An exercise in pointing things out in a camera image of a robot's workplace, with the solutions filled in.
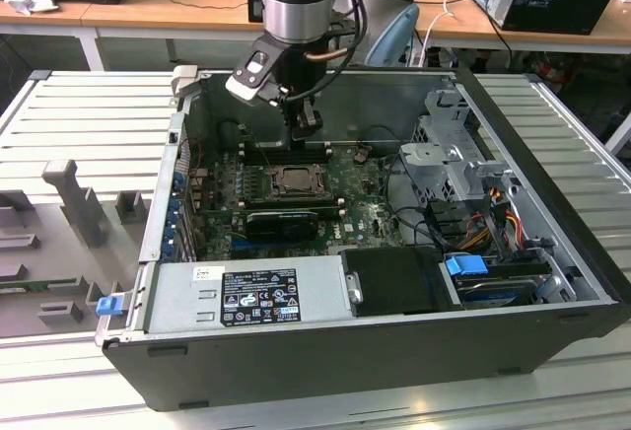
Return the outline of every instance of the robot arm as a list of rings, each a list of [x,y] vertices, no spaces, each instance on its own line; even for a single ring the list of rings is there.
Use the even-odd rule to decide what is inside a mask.
[[[360,29],[365,27],[366,11],[361,0],[352,0],[355,38],[349,47],[328,52],[333,0],[262,1],[264,34],[235,68],[226,88],[246,103],[263,100],[279,106],[291,141],[301,141],[322,125],[313,109],[313,95],[331,81],[326,62],[346,55],[342,68],[348,64],[366,33]]]
[[[321,128],[314,95],[356,52],[365,64],[390,65],[388,61],[398,58],[407,45],[418,16],[413,0],[336,0],[337,12],[331,11],[333,0],[262,2],[264,34],[235,68],[226,88],[248,104],[263,100],[281,108],[290,147]],[[352,21],[344,19],[347,15]],[[331,18],[341,30],[331,29]],[[344,48],[329,50],[329,42],[340,33],[352,34],[353,40]],[[343,60],[327,76],[326,62],[340,57]]]

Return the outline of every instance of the warning label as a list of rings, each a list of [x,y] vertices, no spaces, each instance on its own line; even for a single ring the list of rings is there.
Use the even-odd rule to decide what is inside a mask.
[[[226,272],[221,304],[223,326],[299,322],[296,269]]]

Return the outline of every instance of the tabletop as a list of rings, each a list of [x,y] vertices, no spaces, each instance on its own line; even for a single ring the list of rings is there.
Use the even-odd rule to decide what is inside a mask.
[[[122,0],[117,5],[93,4],[82,23],[96,27],[262,31],[262,24],[247,21],[247,0]]]
[[[440,4],[423,4],[417,29],[423,36],[436,15]],[[23,16],[8,6],[0,7],[0,24],[82,25],[87,27],[123,27],[153,29],[197,29],[217,31],[260,32],[262,24],[247,20],[247,0],[123,0],[117,5],[61,3],[61,11]],[[441,18],[432,29],[434,38],[495,40],[488,19],[470,0],[453,3],[453,17]],[[512,41],[626,45],[631,43],[631,6],[611,0],[590,36],[542,33],[502,32]]]
[[[81,26],[81,17],[90,3],[57,3],[58,11],[32,13],[27,16],[16,12],[8,4],[0,4],[0,24],[42,24],[51,26]]]
[[[424,5],[422,1],[442,2],[444,0],[416,1],[421,2],[420,16],[416,28],[420,34],[424,35],[432,20],[443,12],[443,6],[440,4]],[[491,23],[489,23],[487,17],[475,2],[465,0],[453,3],[448,8],[454,13],[454,16],[442,17],[432,28],[432,37],[497,39]],[[501,31],[501,34],[507,41],[629,44],[631,43],[631,5],[625,5],[619,0],[611,0],[589,36],[504,31]]]

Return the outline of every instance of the green circuit board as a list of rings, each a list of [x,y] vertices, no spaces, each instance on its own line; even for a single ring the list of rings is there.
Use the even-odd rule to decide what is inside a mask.
[[[328,162],[314,166],[323,178],[325,192],[343,198],[341,207],[318,222],[317,237],[303,243],[254,244],[245,236],[245,219],[252,211],[240,206],[244,195],[266,197],[270,194],[270,167],[244,166],[236,154],[225,154],[208,167],[213,201],[202,202],[198,214],[203,221],[204,260],[291,257],[336,254],[346,248],[400,246],[402,239],[387,213],[380,195],[384,172],[378,159],[357,163],[355,147],[334,147]],[[249,185],[242,187],[242,178]]]

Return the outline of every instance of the wooden desk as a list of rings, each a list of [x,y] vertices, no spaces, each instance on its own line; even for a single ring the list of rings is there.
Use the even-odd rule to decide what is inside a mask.
[[[82,22],[84,26],[93,27],[262,31],[261,24],[247,21],[247,0],[176,1],[234,9],[199,9],[169,0],[123,0],[117,5],[93,4],[83,15]]]
[[[442,17],[432,28],[431,45],[503,48],[483,11],[471,0],[449,5],[454,17]],[[417,24],[424,35],[442,5],[420,5]],[[589,36],[564,34],[501,32],[511,48],[516,50],[548,50],[586,53],[631,52],[631,5],[611,0]]]
[[[82,44],[92,70],[104,70],[99,51],[100,37],[143,37],[167,40],[170,58],[175,59],[174,39],[253,40],[261,24],[247,21],[247,0],[176,0],[199,6],[228,6],[233,9],[198,9],[169,0],[123,0],[118,5],[62,3],[61,11],[30,17],[0,5],[0,33],[74,36]],[[453,18],[445,16],[432,29],[429,45],[503,49],[480,8],[472,1],[450,5]],[[417,29],[423,36],[441,5],[424,5]],[[631,52],[631,5],[612,0],[590,36],[503,33],[514,50],[559,52]]]
[[[90,3],[59,3],[59,10],[49,13],[32,13],[26,16],[8,4],[0,4],[0,24],[81,26],[81,17]]]

